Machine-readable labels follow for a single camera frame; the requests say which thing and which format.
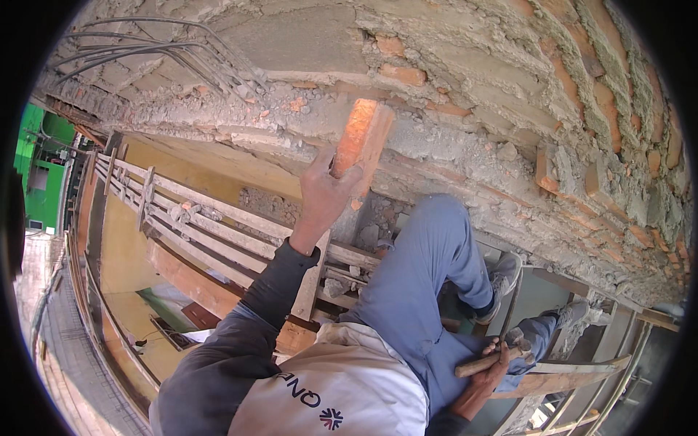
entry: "logo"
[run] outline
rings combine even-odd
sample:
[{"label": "logo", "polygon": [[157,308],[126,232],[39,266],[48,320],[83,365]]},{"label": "logo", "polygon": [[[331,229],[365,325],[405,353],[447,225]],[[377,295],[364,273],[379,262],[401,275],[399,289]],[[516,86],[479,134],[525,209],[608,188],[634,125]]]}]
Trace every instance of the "logo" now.
[{"label": "logo", "polygon": [[320,420],[324,423],[323,426],[327,427],[328,430],[336,430],[343,419],[344,417],[341,411],[330,409],[329,407],[320,414]]}]

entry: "white vest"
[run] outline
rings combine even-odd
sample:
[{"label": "white vest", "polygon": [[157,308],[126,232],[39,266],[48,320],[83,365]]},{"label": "white vest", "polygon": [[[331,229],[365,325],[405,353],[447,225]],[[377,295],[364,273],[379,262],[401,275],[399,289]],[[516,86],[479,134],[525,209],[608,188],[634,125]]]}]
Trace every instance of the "white vest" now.
[{"label": "white vest", "polygon": [[259,379],[228,435],[423,435],[424,387],[375,330],[323,324],[315,344]]}]

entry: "green building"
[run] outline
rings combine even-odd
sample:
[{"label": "green building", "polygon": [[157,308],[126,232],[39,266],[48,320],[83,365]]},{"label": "green building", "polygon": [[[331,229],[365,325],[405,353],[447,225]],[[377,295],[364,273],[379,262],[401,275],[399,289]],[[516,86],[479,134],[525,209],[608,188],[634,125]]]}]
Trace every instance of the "green building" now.
[{"label": "green building", "polygon": [[22,175],[25,225],[55,234],[63,229],[64,202],[68,190],[66,166],[75,131],[65,119],[31,104],[22,114],[14,167]]}]

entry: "sneaker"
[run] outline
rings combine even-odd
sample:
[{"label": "sneaker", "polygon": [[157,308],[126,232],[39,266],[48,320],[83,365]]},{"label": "sneaker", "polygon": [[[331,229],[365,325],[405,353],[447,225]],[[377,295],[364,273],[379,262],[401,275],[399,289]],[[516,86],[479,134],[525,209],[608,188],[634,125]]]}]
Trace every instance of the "sneaker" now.
[{"label": "sneaker", "polygon": [[516,253],[502,254],[489,274],[489,281],[492,283],[492,292],[494,293],[494,305],[486,315],[476,316],[475,322],[486,326],[497,316],[499,308],[502,306],[502,298],[514,290],[517,285],[522,265],[523,261]]},{"label": "sneaker", "polygon": [[565,327],[572,326],[579,320],[585,318],[589,312],[589,303],[586,301],[575,301],[574,303],[567,304],[565,307],[559,309],[546,310],[545,312],[541,313],[541,316],[549,313],[556,313],[559,316],[556,329],[563,329]]}]

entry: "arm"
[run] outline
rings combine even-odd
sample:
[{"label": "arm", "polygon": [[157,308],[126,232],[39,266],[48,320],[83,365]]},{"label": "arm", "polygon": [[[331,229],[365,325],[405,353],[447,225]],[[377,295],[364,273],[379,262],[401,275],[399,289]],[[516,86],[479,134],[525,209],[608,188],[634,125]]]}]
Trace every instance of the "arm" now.
[{"label": "arm", "polygon": [[305,272],[318,263],[320,237],[339,217],[361,167],[329,175],[334,147],[321,149],[301,175],[303,216],[274,259],[206,342],[185,356],[150,406],[156,435],[226,434],[257,379],[279,372],[271,357]]},{"label": "arm", "polygon": [[[494,338],[492,343],[484,349],[482,356],[493,352],[498,341],[499,338]],[[492,397],[492,392],[509,369],[509,347],[505,341],[502,342],[501,350],[499,362],[488,370],[471,376],[470,384],[451,407],[441,409],[434,415],[429,422],[429,427],[426,428],[425,436],[463,434],[482,406]]]}]

